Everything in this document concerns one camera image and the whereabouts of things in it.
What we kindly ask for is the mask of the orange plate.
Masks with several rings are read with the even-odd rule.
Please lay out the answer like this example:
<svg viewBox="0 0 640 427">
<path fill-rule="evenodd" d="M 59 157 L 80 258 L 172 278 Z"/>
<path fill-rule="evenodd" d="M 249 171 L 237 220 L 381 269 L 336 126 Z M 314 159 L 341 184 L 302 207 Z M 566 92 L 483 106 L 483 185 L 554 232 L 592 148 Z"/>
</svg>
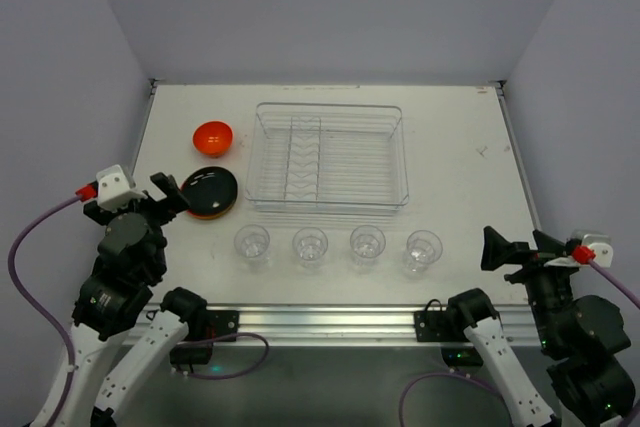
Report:
<svg viewBox="0 0 640 427">
<path fill-rule="evenodd" d="M 199 220 L 213 220 L 226 215 L 235 205 L 237 194 L 185 193 L 189 201 L 187 213 Z"/>
</svg>

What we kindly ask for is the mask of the black plate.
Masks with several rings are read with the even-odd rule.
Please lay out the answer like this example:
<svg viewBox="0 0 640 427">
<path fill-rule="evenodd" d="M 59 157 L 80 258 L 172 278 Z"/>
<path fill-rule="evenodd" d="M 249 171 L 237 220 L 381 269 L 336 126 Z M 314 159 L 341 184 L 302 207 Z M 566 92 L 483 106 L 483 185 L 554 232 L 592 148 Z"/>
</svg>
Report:
<svg viewBox="0 0 640 427">
<path fill-rule="evenodd" d="M 181 186 L 185 193 L 233 193 L 238 198 L 238 182 L 227 169 L 220 166 L 201 168 L 187 177 Z"/>
</svg>

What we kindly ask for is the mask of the orange bowl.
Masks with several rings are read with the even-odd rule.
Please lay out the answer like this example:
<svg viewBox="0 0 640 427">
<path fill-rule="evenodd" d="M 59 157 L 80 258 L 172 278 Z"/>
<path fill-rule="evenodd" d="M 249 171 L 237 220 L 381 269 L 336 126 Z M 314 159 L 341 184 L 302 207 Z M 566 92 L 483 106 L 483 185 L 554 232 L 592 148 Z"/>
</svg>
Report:
<svg viewBox="0 0 640 427">
<path fill-rule="evenodd" d="M 232 128 L 218 120 L 201 124 L 192 135 L 194 148 L 202 155 L 215 158 L 225 155 L 230 150 L 233 139 Z"/>
</svg>

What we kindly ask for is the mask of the clear glass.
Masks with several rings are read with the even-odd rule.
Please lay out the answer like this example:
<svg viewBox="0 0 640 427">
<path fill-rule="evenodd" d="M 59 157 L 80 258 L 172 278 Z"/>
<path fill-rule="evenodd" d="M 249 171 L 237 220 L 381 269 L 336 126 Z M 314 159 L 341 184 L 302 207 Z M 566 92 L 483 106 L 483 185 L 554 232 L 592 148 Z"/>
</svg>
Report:
<svg viewBox="0 0 640 427">
<path fill-rule="evenodd" d="M 307 269 L 318 268 L 324 261 L 329 247 L 325 232 L 316 227 L 297 231 L 292 239 L 292 249 L 298 263 Z"/>
<path fill-rule="evenodd" d="M 371 270 L 386 249 L 385 234 L 373 225 L 356 227 L 349 242 L 354 268 L 360 272 Z"/>
<path fill-rule="evenodd" d="M 241 227 L 234 237 L 234 248 L 242 262 L 250 269 L 265 268 L 269 261 L 271 237 L 266 228 L 249 224 Z"/>
<path fill-rule="evenodd" d="M 428 230 L 412 232 L 405 244 L 403 253 L 403 271 L 408 276 L 419 276 L 438 262 L 444 248 L 441 239 Z"/>
</svg>

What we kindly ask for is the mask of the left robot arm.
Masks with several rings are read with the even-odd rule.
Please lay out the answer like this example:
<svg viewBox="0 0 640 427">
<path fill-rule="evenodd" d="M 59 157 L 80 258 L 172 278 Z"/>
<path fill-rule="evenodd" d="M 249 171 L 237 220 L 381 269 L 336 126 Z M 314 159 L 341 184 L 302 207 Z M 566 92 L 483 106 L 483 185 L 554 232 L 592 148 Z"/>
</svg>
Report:
<svg viewBox="0 0 640 427">
<path fill-rule="evenodd" d="M 120 362 L 114 360 L 167 271 L 162 228 L 189 208 L 172 176 L 156 173 L 150 180 L 164 198 L 138 189 L 120 166 L 100 172 L 78 192 L 84 215 L 105 231 L 74 303 L 66 352 L 36 426 L 115 425 L 151 369 L 203 324 L 205 300 L 175 288 L 146 334 Z"/>
</svg>

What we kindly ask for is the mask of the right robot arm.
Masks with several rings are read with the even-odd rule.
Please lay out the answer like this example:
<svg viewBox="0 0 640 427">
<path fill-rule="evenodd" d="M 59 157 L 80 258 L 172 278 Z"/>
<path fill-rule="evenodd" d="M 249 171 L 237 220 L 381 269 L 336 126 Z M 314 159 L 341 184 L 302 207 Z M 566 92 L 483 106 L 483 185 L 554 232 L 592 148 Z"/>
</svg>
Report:
<svg viewBox="0 0 640 427">
<path fill-rule="evenodd" d="M 633 304 L 639 302 L 607 270 L 613 258 L 609 236 L 576 231 L 560 241 L 535 230 L 534 242 L 528 244 L 511 242 L 491 226 L 483 236 L 482 270 L 517 266 L 504 278 L 524 286 L 541 351 L 555 362 L 547 373 L 561 415 L 555 415 L 529 380 L 487 294 L 475 288 L 448 300 L 449 322 L 480 354 L 513 425 L 630 425 L 639 415 L 639 400 L 631 376 L 616 358 L 631 345 L 621 311 L 596 295 L 576 298 L 571 287 L 572 275 L 590 267 Z"/>
</svg>

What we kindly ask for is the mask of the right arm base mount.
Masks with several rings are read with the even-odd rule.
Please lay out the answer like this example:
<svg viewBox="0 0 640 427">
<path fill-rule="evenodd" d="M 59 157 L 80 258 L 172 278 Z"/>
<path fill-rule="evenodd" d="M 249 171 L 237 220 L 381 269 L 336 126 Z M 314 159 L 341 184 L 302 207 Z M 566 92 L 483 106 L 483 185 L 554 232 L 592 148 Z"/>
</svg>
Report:
<svg viewBox="0 0 640 427">
<path fill-rule="evenodd" d="M 484 363 L 463 332 L 450 321 L 446 308 L 438 299 L 431 299 L 413 314 L 414 332 L 418 343 L 438 344 L 440 357 L 454 370 L 479 369 Z"/>
</svg>

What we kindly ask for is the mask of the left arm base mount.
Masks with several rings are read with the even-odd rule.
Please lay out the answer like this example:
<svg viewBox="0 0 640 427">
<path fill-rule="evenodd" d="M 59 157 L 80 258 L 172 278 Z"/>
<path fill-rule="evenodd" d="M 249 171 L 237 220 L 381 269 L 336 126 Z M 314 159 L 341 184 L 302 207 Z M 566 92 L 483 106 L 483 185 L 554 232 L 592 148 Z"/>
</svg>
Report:
<svg viewBox="0 0 640 427">
<path fill-rule="evenodd" d="M 238 330 L 239 312 L 235 310 L 204 309 L 188 321 L 189 332 L 186 342 L 214 339 Z M 199 347 L 175 347 L 169 353 L 169 361 L 176 368 L 193 371 L 197 365 L 206 365 L 213 354 L 212 345 Z"/>
</svg>

